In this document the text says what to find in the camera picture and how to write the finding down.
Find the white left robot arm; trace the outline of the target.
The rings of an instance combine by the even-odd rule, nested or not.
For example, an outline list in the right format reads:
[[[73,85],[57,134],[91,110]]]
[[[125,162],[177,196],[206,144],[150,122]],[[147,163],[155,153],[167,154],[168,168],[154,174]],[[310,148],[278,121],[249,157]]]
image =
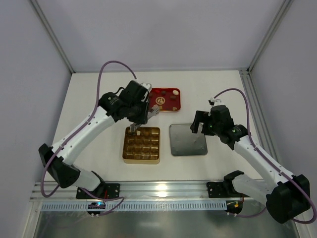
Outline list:
[[[40,146],[39,154],[45,173],[49,173],[57,182],[57,187],[75,185],[89,191],[91,197],[102,197],[105,183],[101,177],[93,171],[75,166],[74,162],[100,133],[119,120],[146,124],[151,90],[151,84],[132,80],[119,95],[113,92],[103,94],[88,117],[67,136],[51,146]]]

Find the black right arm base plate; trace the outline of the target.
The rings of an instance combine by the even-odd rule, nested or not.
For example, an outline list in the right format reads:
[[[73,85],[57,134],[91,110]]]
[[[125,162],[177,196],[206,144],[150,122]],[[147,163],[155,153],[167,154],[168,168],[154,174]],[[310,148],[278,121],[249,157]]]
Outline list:
[[[209,181],[206,186],[209,198],[231,198],[240,196],[234,189],[231,181]]]

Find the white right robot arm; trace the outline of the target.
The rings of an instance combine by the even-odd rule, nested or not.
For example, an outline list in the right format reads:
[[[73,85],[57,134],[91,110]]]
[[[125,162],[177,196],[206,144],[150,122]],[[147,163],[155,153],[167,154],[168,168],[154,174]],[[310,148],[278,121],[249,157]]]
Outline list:
[[[263,178],[263,182],[258,182],[241,171],[234,171],[223,179],[229,191],[258,201],[281,224],[311,209],[308,179],[304,175],[294,175],[273,159],[253,140],[245,126],[234,123],[227,106],[217,105],[215,100],[210,103],[210,111],[196,111],[191,132],[197,133],[201,126],[202,134],[217,136]]]

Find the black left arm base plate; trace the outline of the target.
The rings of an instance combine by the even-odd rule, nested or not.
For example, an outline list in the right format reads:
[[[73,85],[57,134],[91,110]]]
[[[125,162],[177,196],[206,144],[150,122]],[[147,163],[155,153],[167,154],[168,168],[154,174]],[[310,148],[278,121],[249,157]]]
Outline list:
[[[120,184],[119,183],[105,183],[101,182],[96,189],[86,193],[82,188],[77,188],[76,199],[93,199],[90,195],[101,199],[115,199],[119,197]]]

